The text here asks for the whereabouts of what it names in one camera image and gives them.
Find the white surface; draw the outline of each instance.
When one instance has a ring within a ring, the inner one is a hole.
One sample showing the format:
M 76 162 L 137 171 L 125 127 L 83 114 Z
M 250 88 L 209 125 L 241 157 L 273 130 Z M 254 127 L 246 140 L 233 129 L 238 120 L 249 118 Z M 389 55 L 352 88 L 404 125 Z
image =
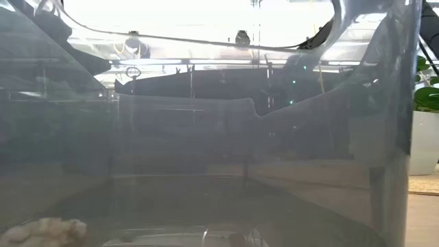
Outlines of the white surface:
M 438 126 L 438 113 L 414 112 L 410 175 L 428 175 L 434 172 L 439 159 Z

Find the glass tank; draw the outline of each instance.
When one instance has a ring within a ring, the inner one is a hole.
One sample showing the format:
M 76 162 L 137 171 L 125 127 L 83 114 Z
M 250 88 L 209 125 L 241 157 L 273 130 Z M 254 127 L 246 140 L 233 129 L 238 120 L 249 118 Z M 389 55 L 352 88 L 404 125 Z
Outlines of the glass tank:
M 0 247 L 404 246 L 419 17 L 0 0 Z

